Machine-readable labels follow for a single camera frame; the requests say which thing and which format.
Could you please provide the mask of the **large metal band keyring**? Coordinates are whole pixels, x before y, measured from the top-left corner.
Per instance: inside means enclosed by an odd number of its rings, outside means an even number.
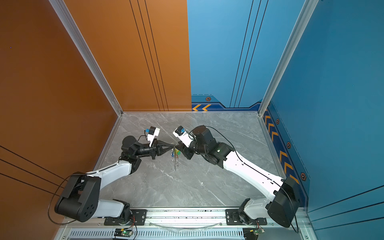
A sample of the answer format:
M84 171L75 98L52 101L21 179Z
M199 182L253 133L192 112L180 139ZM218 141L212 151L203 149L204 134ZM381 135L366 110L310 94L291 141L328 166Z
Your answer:
M172 160L173 160L173 163L174 163L174 170L175 171L177 171L177 168L178 168L178 166L179 166L179 157L174 157L174 158L172 158Z

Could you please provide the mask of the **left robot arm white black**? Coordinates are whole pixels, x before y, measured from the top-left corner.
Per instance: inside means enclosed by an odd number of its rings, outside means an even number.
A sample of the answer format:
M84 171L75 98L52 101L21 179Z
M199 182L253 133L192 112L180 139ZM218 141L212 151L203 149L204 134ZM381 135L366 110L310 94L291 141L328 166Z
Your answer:
M100 191L135 173L142 157L155 159L173 148L173 144L157 139L142 144L133 136L125 137L116 163L88 173L77 172L69 177L54 207L55 213L82 223L92 218L109 218L120 225L128 224L133 219L130 204L122 200L101 200Z

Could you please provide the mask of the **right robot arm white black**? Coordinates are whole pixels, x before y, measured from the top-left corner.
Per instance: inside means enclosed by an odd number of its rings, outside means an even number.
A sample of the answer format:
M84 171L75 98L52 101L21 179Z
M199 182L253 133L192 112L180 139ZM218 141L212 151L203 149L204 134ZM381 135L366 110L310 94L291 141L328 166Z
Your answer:
M179 139L176 148L189 160L200 155L208 163L236 174L264 195L263 199L243 201L238 208L242 224L251 225L256 219L270 217L280 226L290 227L301 205L299 184L292 178L283 179L251 163L230 141L218 142L211 130L212 127L204 125L191 132L177 127L173 132Z

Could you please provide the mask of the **left green circuit board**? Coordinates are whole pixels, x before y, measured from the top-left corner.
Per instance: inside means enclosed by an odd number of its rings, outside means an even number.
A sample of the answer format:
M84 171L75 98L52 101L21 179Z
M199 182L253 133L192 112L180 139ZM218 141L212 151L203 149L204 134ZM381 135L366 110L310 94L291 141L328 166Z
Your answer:
M133 230L128 228L115 229L115 232L114 232L115 239L129 239L132 236L133 236Z

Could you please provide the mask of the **green circuit board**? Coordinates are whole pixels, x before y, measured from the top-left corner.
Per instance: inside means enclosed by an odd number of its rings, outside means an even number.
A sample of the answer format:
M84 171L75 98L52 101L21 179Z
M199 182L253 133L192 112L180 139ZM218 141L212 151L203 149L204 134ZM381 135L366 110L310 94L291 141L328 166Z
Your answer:
M115 229L115 232L114 232L115 239L129 239L132 236L133 236L133 230L128 228Z
M243 236L245 240L258 240L260 235L264 233L265 230L263 228L243 228Z

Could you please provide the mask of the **right green circuit board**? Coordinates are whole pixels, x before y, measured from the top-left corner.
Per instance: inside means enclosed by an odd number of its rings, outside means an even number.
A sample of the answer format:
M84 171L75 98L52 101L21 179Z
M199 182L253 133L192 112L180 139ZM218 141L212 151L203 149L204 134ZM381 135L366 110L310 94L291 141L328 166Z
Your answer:
M245 240L258 240L260 235L264 233L265 230L263 228L243 228L243 236Z

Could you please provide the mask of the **aluminium front rail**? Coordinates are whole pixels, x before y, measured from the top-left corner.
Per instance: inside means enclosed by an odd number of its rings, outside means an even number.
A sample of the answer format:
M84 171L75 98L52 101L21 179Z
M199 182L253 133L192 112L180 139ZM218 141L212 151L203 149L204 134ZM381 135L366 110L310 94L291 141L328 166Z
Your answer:
M198 227L227 227L227 219L231 219L230 212L238 212L239 207L188 207L188 208L146 208L147 213L144 218L144 225L139 227L167 227L167 228L198 228ZM280 228L277 222L265 215L267 225L262 227ZM303 208L299 208L296 213L296 221L293 225L296 228L310 228L312 223ZM73 222L61 228L107 228L105 219L90 219L85 223Z

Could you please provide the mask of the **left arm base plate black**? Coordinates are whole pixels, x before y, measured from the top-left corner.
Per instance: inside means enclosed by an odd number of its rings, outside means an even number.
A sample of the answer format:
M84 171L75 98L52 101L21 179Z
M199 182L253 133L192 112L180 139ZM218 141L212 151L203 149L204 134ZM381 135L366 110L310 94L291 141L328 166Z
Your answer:
M147 216L146 209L133 209L123 211L123 213L117 217L105 218L104 225L105 226L144 226Z

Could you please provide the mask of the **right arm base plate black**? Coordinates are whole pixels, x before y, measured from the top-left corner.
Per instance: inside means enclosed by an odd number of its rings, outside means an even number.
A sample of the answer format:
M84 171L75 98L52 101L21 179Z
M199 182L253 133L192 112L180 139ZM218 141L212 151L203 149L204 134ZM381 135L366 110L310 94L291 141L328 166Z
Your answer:
M226 221L228 226L249 225L249 226L266 226L266 218L251 219L244 212L238 209L226 209Z

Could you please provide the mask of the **left aluminium corner post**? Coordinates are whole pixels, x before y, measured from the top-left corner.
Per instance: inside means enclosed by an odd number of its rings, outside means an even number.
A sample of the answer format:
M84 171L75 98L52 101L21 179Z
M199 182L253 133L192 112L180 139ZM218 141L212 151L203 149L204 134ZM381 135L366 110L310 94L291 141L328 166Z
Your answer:
M55 13L59 17L60 21L62 22L63 26L65 27L73 43L77 47L83 60L87 64L89 70L91 71L97 83L99 84L101 90L103 91L113 110L115 111L118 117L121 117L124 111L121 105L119 104L115 94L113 93L112 88L110 87L105 75L103 74L99 64L97 63L97 60L95 59L79 27L77 26L74 18L72 17L66 3L62 0L49 0L49 2L53 7Z

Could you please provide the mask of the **aluminium corner post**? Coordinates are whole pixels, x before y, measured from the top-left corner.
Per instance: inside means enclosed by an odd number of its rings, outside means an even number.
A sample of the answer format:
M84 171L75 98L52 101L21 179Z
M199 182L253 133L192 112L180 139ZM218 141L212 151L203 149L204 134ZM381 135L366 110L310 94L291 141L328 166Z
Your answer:
M95 59L79 27L77 26L74 18L72 17L66 3L62 0L49 0L49 2L53 7L55 13L59 17L60 21L62 22L63 26L65 27L73 43L77 47L83 60L87 64L89 70L91 71L97 83L99 84L101 90L103 91L113 110L115 111L118 117L121 117L124 111L121 105L119 104L115 94L113 93L112 88L110 87L105 75L103 74L99 64L97 63L97 60Z
M263 117L268 105L270 104L272 97L286 71L287 66L301 40L301 37L313 15L313 12L318 4L319 0L306 0L300 11L300 14L295 22L293 30L287 41L285 49L276 67L276 70L271 78L268 88L265 92L260 108L258 110L259 116Z

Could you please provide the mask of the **right aluminium corner post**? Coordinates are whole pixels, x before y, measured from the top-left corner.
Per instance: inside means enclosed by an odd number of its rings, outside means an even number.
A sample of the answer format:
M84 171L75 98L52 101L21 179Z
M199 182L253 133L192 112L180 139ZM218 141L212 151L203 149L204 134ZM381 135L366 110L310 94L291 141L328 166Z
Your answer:
M258 110L259 116L263 117L268 105L270 104L272 97L286 71L287 66L301 40L301 37L313 15L313 12L318 4L319 0L306 0L300 11L300 14L295 22L293 30L287 41L285 49L276 67L276 70L271 78L268 88L265 92L260 108Z

